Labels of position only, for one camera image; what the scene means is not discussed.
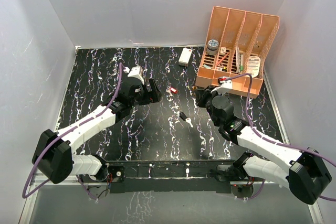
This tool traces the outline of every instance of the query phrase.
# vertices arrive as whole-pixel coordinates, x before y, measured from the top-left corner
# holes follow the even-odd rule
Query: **small red battery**
[[[176,89],[176,88],[173,88],[173,87],[170,87],[170,91],[172,91],[174,94],[177,93],[177,89]]]

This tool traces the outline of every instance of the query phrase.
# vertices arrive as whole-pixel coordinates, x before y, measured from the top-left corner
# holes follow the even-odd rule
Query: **white box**
[[[183,51],[182,51],[181,56],[180,56],[180,58],[179,58],[179,61],[178,61],[179,63],[178,63],[178,64],[179,64],[180,66],[185,66],[185,67],[187,67],[192,52],[193,52],[192,49],[189,49],[189,48],[183,48]]]

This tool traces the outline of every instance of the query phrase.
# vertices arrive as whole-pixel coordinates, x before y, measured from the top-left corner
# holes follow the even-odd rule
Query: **marble tabletop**
[[[188,67],[178,64],[183,47],[78,50],[57,125],[59,129],[93,111],[115,91],[120,62],[129,68],[141,65],[145,77],[156,81],[162,101],[136,106],[129,116],[82,145],[77,154],[98,154],[107,161],[239,158],[246,149],[225,141],[206,110],[196,106],[192,86],[204,47],[191,49]],[[178,93],[171,93],[170,87],[178,89]],[[233,94],[227,97],[235,107],[235,115],[245,119],[246,98]],[[257,128],[282,141],[265,84],[258,98],[250,100],[249,108]],[[179,118],[180,111],[191,118],[194,127]]]

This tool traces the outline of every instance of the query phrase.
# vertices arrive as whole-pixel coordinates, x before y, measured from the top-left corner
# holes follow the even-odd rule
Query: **wooden organizer box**
[[[256,55],[261,59],[259,75],[252,79],[250,93],[251,98],[256,98],[263,82],[265,59],[279,29],[279,21],[278,16],[214,6],[205,45],[209,40],[215,39],[219,42],[219,50],[216,55],[210,56],[206,54],[205,46],[196,86],[218,86],[219,77],[238,76],[235,66],[235,52],[238,46],[240,54],[244,54],[242,73],[246,73],[249,56]],[[226,47],[229,55],[218,65],[219,68],[216,68],[216,63],[223,58],[219,55],[221,47]],[[247,96],[249,76],[237,78],[232,82],[232,94]]]

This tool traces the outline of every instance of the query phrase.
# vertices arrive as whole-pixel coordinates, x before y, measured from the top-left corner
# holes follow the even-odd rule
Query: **round container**
[[[215,55],[218,52],[218,47],[219,47],[218,41],[215,39],[211,39],[208,41],[208,44],[206,46],[206,53],[208,55]]]

